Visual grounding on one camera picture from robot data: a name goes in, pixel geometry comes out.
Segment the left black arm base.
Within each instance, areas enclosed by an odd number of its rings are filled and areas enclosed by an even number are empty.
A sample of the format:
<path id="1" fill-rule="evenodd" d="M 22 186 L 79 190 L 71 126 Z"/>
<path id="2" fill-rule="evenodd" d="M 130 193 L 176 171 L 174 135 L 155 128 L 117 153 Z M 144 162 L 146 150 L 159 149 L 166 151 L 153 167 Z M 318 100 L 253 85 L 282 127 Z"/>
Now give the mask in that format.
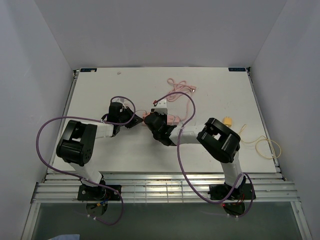
<path id="1" fill-rule="evenodd" d="M 119 201 L 120 197 L 116 193 L 118 191 L 122 193 L 122 186 L 119 184 L 106 185 L 106 182 L 102 179 L 99 183 L 105 185 L 105 187 L 97 186 L 94 184 L 85 184 L 85 181 L 81 183 L 78 189 L 77 200 L 78 201 Z"/>

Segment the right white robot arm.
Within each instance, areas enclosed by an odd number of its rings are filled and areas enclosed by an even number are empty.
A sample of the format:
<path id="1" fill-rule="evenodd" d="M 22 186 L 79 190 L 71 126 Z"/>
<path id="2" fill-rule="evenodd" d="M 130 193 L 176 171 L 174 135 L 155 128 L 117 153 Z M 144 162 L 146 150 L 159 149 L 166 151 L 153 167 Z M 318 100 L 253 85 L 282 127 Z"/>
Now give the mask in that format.
<path id="1" fill-rule="evenodd" d="M 165 146 L 199 144 L 221 163 L 226 194 L 237 199 L 244 193 L 243 175 L 239 161 L 240 136 L 216 118 L 209 118 L 203 125 L 178 126 L 167 124 L 167 116 L 152 112 L 144 118 L 144 123 L 153 138 Z"/>

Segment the pink power strip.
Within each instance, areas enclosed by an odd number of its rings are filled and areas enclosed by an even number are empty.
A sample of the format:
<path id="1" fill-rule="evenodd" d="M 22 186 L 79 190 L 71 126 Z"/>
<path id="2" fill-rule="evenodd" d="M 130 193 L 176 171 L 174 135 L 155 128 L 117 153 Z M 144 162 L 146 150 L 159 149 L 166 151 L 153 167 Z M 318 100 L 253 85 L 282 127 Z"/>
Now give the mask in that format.
<path id="1" fill-rule="evenodd" d="M 142 119 L 144 125 L 146 125 L 148 128 L 158 128 L 166 125 L 178 125 L 178 123 L 180 122 L 180 118 L 175 115 L 158 112 L 143 113 Z"/>

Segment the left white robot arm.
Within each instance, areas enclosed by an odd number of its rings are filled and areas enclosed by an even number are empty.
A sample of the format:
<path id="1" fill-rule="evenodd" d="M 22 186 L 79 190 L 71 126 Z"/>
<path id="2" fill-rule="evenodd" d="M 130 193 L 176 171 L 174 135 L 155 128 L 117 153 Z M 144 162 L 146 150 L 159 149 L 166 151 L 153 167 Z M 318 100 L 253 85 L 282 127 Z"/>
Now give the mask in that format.
<path id="1" fill-rule="evenodd" d="M 130 129 L 142 122 L 130 107 L 120 101 L 112 102 L 99 122 L 69 120 L 56 147 L 56 155 L 73 167 L 81 183 L 89 187 L 88 193 L 100 200 L 106 195 L 106 187 L 101 184 L 103 175 L 91 161 L 95 140 L 115 137 L 122 126 Z"/>

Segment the yellow charger plug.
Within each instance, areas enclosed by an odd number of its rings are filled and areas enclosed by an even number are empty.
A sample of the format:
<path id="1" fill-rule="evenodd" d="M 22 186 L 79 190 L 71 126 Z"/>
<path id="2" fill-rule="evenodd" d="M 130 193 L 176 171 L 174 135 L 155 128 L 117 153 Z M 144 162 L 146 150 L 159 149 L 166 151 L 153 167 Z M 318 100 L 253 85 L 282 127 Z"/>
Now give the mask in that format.
<path id="1" fill-rule="evenodd" d="M 224 117 L 223 120 L 222 120 L 222 122 L 223 122 L 224 125 L 226 125 L 226 126 L 229 127 L 229 128 L 230 128 L 230 127 L 232 126 L 232 124 L 233 124 L 233 120 L 232 120 L 232 118 L 229 117 L 229 116 Z"/>

